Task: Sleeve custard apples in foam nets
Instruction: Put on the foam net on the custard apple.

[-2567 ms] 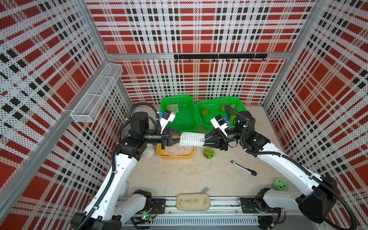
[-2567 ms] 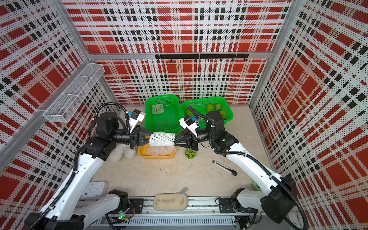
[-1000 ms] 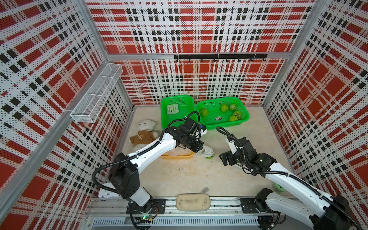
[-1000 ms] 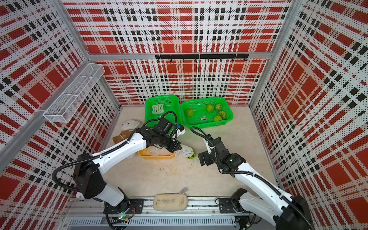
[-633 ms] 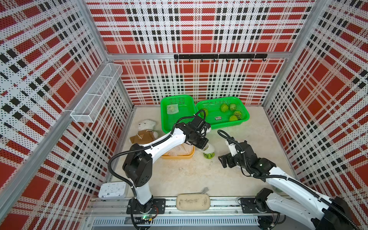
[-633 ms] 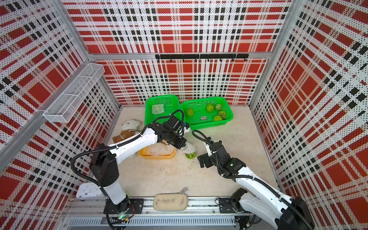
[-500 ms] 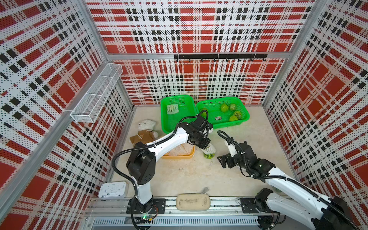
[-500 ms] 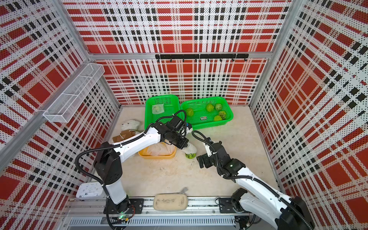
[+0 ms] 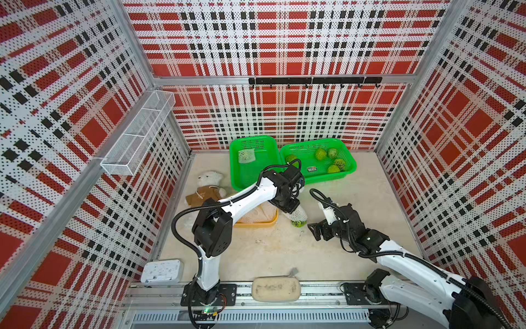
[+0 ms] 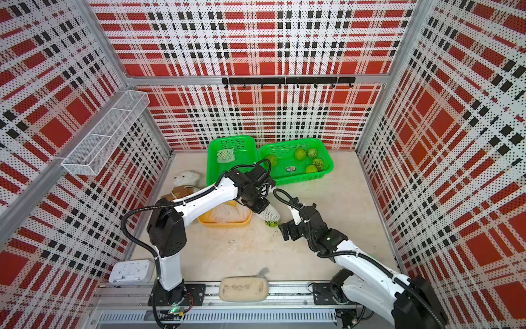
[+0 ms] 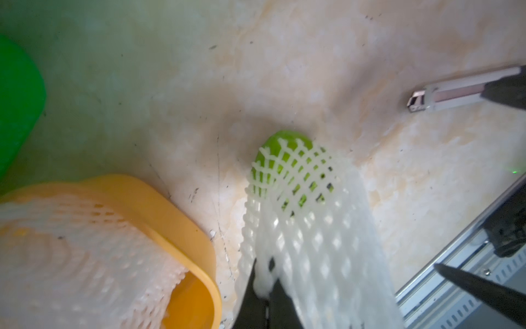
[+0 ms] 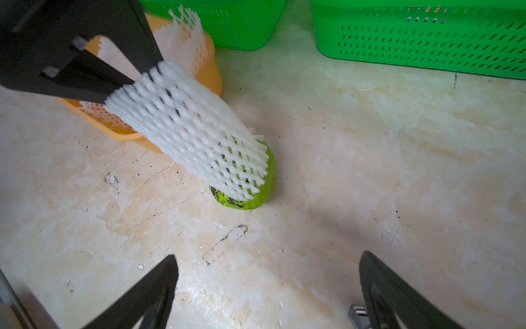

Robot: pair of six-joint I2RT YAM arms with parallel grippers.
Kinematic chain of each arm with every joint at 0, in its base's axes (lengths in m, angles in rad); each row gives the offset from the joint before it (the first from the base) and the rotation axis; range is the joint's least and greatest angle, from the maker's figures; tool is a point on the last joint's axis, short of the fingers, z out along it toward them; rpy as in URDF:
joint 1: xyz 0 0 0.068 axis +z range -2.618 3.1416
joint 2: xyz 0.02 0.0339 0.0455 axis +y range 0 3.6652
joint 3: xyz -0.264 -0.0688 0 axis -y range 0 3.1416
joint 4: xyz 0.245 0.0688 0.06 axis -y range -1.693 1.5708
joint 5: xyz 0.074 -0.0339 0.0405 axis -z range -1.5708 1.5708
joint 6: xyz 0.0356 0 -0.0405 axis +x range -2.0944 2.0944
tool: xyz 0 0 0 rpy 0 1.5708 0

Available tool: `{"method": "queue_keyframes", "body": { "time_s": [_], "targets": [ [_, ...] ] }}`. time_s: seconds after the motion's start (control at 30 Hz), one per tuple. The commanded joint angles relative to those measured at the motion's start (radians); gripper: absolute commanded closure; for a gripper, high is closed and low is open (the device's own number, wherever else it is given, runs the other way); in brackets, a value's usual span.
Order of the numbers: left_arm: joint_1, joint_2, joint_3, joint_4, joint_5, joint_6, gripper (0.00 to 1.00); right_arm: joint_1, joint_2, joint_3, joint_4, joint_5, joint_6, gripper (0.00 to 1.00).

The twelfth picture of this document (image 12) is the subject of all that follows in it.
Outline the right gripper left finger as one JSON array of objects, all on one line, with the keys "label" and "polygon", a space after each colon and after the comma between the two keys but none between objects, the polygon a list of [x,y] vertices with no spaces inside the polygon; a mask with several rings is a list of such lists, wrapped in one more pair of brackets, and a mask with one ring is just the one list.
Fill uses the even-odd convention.
[{"label": "right gripper left finger", "polygon": [[86,328],[166,328],[179,278],[176,257],[165,257]]}]

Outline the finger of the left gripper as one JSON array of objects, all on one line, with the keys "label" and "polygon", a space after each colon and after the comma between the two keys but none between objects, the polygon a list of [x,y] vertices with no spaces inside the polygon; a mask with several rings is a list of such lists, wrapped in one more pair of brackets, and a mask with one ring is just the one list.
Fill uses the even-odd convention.
[{"label": "finger of the left gripper", "polygon": [[87,50],[98,36],[141,73],[163,60],[139,1],[2,1],[1,86],[103,103],[133,81]]}]

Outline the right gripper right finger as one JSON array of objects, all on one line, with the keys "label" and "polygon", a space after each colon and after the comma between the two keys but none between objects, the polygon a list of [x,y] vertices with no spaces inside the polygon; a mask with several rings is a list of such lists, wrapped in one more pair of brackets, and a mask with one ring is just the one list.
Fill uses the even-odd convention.
[{"label": "right gripper right finger", "polygon": [[372,252],[362,254],[359,272],[371,328],[461,328]]}]

